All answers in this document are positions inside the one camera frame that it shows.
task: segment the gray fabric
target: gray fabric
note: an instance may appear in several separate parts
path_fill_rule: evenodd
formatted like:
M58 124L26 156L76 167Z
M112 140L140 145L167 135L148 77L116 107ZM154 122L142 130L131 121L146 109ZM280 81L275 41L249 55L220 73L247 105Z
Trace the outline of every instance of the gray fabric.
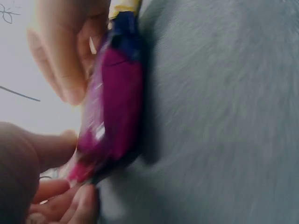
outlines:
M298 0L152 0L146 152L107 224L299 223Z

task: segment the hand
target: hand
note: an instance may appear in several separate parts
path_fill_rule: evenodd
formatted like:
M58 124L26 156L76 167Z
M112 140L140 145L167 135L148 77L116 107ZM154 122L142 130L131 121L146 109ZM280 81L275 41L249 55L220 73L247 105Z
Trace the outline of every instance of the hand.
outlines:
M32 55L56 94L72 105L82 101L87 70L107 28L109 0L36 0L28 28Z
M39 182L41 172L72 157L76 143L73 132L42 136L0 122L0 223L23 223L33 213L47 222L95 223L99 206L94 186L70 189L65 180Z

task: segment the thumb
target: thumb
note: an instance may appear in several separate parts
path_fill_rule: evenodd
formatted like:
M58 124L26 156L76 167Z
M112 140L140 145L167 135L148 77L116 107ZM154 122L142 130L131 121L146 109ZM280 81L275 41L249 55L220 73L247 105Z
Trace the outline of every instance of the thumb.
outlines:
M87 18L89 1L39 0L41 39L54 78L64 98L78 105L86 91L85 72L77 50L77 34Z
M66 131L58 135L38 135L26 132L39 160L40 172L64 165L74 154L77 135Z

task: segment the candy wrapper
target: candy wrapper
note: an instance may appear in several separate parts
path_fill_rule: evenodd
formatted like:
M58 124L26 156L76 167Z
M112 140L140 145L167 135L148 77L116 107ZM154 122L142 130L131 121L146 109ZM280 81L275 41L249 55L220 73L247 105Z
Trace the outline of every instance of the candy wrapper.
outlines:
M89 78L70 181L90 179L110 162L122 158L136 141L143 89L138 1L119 3L111 2L110 29L97 50Z

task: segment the yellow wrapper edge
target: yellow wrapper edge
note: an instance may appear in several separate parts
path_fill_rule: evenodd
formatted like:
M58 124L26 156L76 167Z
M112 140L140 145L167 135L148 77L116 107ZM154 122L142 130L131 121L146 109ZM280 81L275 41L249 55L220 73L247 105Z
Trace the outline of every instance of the yellow wrapper edge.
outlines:
M137 14L140 0L111 0L109 19L114 19L119 12L134 12Z

